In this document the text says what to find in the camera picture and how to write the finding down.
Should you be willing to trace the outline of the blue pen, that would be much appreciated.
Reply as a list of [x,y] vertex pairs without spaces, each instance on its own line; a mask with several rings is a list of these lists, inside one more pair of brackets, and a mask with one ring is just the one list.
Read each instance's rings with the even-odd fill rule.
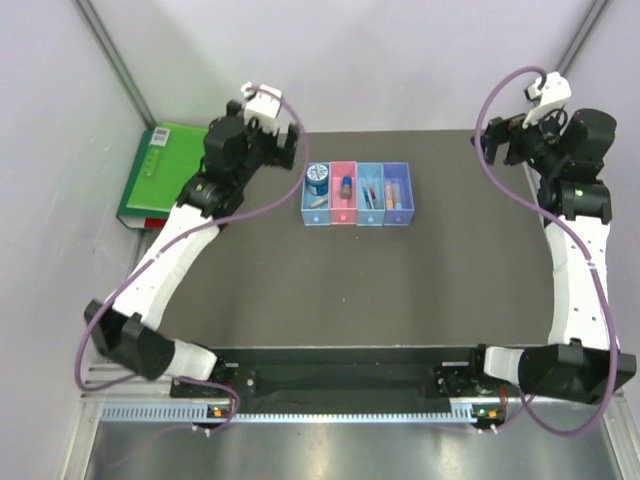
[[368,190],[371,198],[372,208],[376,210],[379,209],[379,202],[378,202],[378,196],[375,189],[375,184],[371,180],[368,180]]

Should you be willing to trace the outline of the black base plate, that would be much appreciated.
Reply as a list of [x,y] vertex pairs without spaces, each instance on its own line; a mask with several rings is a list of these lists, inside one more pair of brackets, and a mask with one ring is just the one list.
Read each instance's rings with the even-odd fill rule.
[[428,360],[245,362],[217,366],[209,380],[235,388],[244,400],[262,400],[285,393],[326,394],[334,398],[347,392],[400,393],[431,399],[504,394],[512,390],[504,380],[474,378],[464,362]]

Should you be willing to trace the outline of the red folder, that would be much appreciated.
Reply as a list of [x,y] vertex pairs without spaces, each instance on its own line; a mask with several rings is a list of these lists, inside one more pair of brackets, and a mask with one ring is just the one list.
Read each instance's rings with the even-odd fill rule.
[[166,219],[146,218],[144,220],[144,229],[160,229],[166,224]]

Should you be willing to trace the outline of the dark green binder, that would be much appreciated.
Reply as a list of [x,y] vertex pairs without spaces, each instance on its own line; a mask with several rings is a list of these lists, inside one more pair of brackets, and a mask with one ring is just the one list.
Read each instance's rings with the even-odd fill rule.
[[163,148],[152,143],[155,133],[143,133],[117,209],[117,219],[129,229],[144,229],[146,218],[168,218],[170,200],[159,179]]

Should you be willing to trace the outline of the red pen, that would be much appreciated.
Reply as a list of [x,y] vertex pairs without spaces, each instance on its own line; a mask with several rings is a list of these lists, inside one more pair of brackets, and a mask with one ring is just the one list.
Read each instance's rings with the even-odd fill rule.
[[368,193],[367,187],[365,185],[361,185],[361,190],[362,190],[362,193],[363,193],[364,203],[366,205],[366,208],[367,209],[371,209],[372,208],[372,204],[371,204],[371,200],[370,200],[370,197],[369,197],[369,193]]

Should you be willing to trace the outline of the orange highlighter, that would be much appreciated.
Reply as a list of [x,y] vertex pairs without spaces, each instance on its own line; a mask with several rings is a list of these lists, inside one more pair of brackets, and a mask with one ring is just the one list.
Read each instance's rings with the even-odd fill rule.
[[393,210],[395,208],[395,203],[393,198],[393,187],[389,181],[385,182],[385,201],[386,201],[387,210]]

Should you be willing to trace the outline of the teal blue bin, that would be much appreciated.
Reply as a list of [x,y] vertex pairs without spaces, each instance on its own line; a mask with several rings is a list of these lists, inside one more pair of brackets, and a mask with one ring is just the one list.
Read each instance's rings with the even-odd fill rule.
[[[383,178],[383,166],[381,163],[372,162],[358,162],[356,164],[356,176],[357,176],[357,220],[358,226],[374,227],[382,226],[384,223],[384,217],[386,214],[385,193],[384,193],[384,178]],[[364,197],[361,190],[361,185],[365,185],[368,190],[368,180],[371,180],[375,184],[376,193],[378,196],[379,209],[367,209],[364,203]]]

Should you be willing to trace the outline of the green folder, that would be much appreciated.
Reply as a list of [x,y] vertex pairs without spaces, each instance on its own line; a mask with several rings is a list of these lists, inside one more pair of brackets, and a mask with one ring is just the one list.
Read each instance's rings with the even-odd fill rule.
[[163,148],[159,179],[171,209],[184,184],[199,170],[207,129],[161,122],[150,130],[156,131],[152,143]]

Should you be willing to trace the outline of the light blue highlighter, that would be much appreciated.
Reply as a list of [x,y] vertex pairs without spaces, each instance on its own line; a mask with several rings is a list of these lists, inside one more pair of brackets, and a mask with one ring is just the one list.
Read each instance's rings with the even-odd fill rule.
[[392,184],[392,198],[394,203],[394,208],[396,210],[402,210],[403,206],[403,198],[402,198],[402,188],[399,183]]

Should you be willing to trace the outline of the small blue capped bottle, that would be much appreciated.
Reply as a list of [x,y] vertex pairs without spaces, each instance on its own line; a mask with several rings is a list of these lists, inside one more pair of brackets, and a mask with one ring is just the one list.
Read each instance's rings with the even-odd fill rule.
[[340,198],[350,200],[352,198],[352,177],[343,176],[340,186]]

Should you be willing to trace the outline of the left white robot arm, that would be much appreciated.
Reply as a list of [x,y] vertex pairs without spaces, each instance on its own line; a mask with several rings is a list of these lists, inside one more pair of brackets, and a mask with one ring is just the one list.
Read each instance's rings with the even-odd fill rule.
[[224,226],[254,217],[239,213],[244,190],[263,166],[290,170],[304,135],[294,116],[285,134],[281,111],[290,105],[265,86],[231,100],[203,139],[198,170],[183,185],[156,241],[130,276],[104,301],[85,309],[86,330],[78,347],[74,379],[83,392],[81,366],[87,345],[128,370],[130,377],[162,376],[192,382],[205,396],[226,387],[223,360],[209,348],[163,336],[159,327],[173,294],[202,251]]

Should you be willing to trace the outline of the pink bin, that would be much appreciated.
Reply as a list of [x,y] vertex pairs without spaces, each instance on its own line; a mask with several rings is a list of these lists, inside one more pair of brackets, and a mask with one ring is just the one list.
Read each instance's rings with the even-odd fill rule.
[[[330,163],[330,221],[332,225],[355,225],[357,220],[357,176],[356,163],[339,161]],[[352,177],[352,198],[340,198],[340,186],[343,176]]]

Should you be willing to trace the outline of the light blue bin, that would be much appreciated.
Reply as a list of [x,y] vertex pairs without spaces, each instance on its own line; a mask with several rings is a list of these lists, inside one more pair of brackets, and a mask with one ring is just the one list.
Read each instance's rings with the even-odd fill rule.
[[[324,164],[328,164],[329,165],[329,182],[330,182],[330,172],[331,172],[331,167],[329,163],[324,163]],[[322,197],[327,197],[328,198],[328,203],[323,205],[320,208],[316,208],[316,209],[310,209],[309,208],[309,204],[318,199],[318,198],[322,198]],[[301,216],[303,219],[303,223],[305,226],[329,226],[331,221],[330,221],[330,194],[329,194],[329,189],[328,189],[328,193],[324,196],[314,196],[311,195],[306,188],[305,185],[305,176],[304,176],[304,181],[303,181],[303,186],[302,186],[302,197],[301,197]]]

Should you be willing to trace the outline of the white eraser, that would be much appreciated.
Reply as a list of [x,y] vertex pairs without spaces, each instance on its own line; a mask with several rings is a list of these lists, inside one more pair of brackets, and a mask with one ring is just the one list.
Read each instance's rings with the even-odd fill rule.
[[325,205],[327,203],[328,203],[328,198],[327,197],[318,198],[318,199],[312,201],[309,204],[309,208],[310,209],[320,208],[320,207],[322,207],[323,205]]

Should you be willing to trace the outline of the blue round tape dispenser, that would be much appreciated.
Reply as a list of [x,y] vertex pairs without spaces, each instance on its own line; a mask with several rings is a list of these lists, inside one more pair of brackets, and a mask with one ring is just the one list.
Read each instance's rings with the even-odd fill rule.
[[324,163],[311,163],[305,175],[307,191],[314,196],[324,196],[329,189],[329,165]]

